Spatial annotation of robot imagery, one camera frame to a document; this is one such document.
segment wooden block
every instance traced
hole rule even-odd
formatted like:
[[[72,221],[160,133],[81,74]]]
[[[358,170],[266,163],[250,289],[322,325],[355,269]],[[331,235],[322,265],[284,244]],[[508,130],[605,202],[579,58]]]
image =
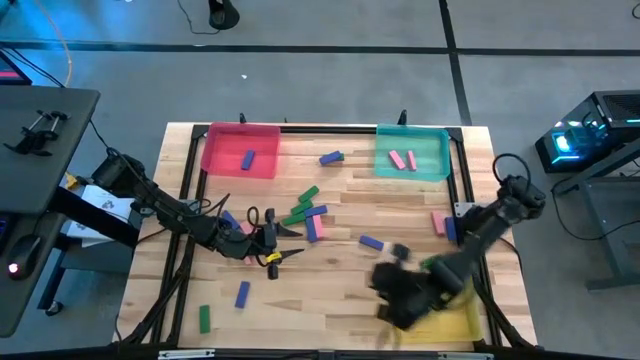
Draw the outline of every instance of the wooden block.
[[[301,203],[311,199],[315,194],[320,191],[317,186],[313,185],[309,190],[305,191],[304,194],[298,197],[298,201]]]
[[[211,314],[209,305],[200,306],[200,334],[208,334],[211,332]]]
[[[307,200],[299,204],[298,206],[294,207],[293,209],[291,209],[291,215],[299,214],[312,207],[313,207],[313,203],[311,202],[311,200]]]
[[[431,221],[433,222],[433,228],[436,230],[436,235],[444,236],[446,234],[444,225],[445,216],[439,211],[431,212]]]
[[[251,234],[251,231],[253,231],[253,226],[248,221],[243,221],[240,224],[240,229],[242,229],[243,233],[248,235],[248,234]]]
[[[444,219],[445,227],[447,228],[447,239],[452,242],[456,242],[458,238],[456,237],[456,223],[453,217],[449,216]]]
[[[242,160],[242,170],[249,170],[255,154],[256,152],[253,150],[247,151],[247,153],[244,155],[244,160]]]
[[[344,159],[344,155],[340,151],[334,151],[330,154],[323,155],[320,158],[320,164],[327,165],[334,161],[341,161]]]
[[[326,214],[326,213],[327,213],[327,205],[314,207],[304,211],[304,215],[306,217],[311,217],[313,215],[320,215],[320,214]]]
[[[222,218],[231,223],[231,228],[232,229],[235,230],[235,229],[240,227],[240,224],[238,224],[236,219],[234,219],[233,216],[231,216],[231,214],[229,214],[229,212],[227,210],[222,212]]]
[[[413,151],[407,151],[407,158],[409,158],[409,169],[411,169],[411,171],[418,170],[418,167],[416,166],[416,158],[413,156]]]
[[[393,163],[396,165],[398,170],[402,170],[406,167],[404,164],[404,161],[402,161],[402,158],[400,157],[400,155],[398,155],[397,151],[395,150],[389,151],[389,157],[391,158]]]
[[[316,231],[316,237],[322,239],[324,237],[324,228],[322,227],[322,220],[320,215],[313,216],[313,228]]]
[[[305,216],[304,213],[300,213],[300,214],[296,214],[293,216],[289,216],[288,218],[282,220],[282,225],[293,225],[293,224],[297,224],[299,222],[304,221],[304,219],[306,219],[307,217]]]
[[[307,240],[309,240],[309,242],[311,243],[316,242],[318,240],[318,236],[316,235],[316,228],[313,224],[313,218],[306,218],[305,224],[307,225]]]
[[[248,281],[240,283],[240,289],[238,290],[238,297],[236,297],[236,307],[238,309],[244,309],[247,303],[247,296],[249,296],[249,287],[251,284]]]
[[[362,245],[366,245],[370,248],[374,248],[378,251],[382,251],[382,249],[384,248],[384,243],[380,242],[372,237],[369,237],[367,235],[361,235],[360,236],[360,244]]]

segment computer mouse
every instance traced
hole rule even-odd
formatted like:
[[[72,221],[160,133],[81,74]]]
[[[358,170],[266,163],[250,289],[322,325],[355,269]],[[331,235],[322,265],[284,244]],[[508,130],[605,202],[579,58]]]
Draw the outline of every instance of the computer mouse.
[[[21,237],[7,253],[7,275],[13,280],[26,279],[36,267],[42,238],[29,234]]]

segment pink tray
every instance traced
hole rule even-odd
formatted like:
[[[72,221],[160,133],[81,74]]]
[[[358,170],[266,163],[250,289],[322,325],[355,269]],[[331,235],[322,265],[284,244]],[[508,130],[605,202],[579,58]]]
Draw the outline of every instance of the pink tray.
[[[273,179],[276,176],[280,127],[213,123],[200,167],[211,175]],[[242,170],[247,151],[255,151],[249,170]]]

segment white paper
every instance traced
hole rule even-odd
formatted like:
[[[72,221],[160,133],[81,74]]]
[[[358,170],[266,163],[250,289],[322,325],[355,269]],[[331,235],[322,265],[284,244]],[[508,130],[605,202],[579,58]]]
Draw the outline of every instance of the white paper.
[[[87,185],[85,187],[82,199],[122,222],[128,222],[131,214],[131,203],[134,200],[132,198],[119,199],[95,185]],[[113,239],[75,221],[71,222],[67,236],[81,238],[82,247],[113,241]]]

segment gray floor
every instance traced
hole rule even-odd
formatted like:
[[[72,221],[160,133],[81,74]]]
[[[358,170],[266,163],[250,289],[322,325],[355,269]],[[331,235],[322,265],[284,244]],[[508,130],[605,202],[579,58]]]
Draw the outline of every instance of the gray floor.
[[[203,1],[183,0],[198,30]],[[458,46],[489,48],[638,49],[640,21],[632,0],[449,0]],[[237,0],[237,28],[216,36],[188,33],[173,1],[44,1],[71,40],[162,44],[444,46],[437,0]],[[3,39],[53,39],[29,2],[0,24]],[[59,79],[61,51],[24,51]],[[94,120],[112,146],[153,173],[169,121],[391,123],[401,109],[413,124],[459,124],[447,56],[74,52],[72,85],[102,92]],[[594,90],[640,88],[638,58],[461,57],[474,125],[489,126],[496,153],[529,161],[533,181],[558,180],[541,170],[533,142]],[[32,75],[38,84],[45,80]],[[88,132],[71,170],[89,174],[102,147]],[[505,161],[502,171],[519,171]],[[563,218],[583,235],[578,199],[562,199]],[[615,208],[615,204],[603,204]],[[640,287],[588,293],[587,279],[608,274],[597,243],[566,235],[552,206],[514,230],[541,345],[557,351],[640,357]],[[620,236],[637,236],[628,229]],[[67,309],[46,318],[29,305],[18,332],[0,352],[106,344],[122,298],[122,276],[75,272],[59,299]],[[42,291],[42,284],[35,294]]]

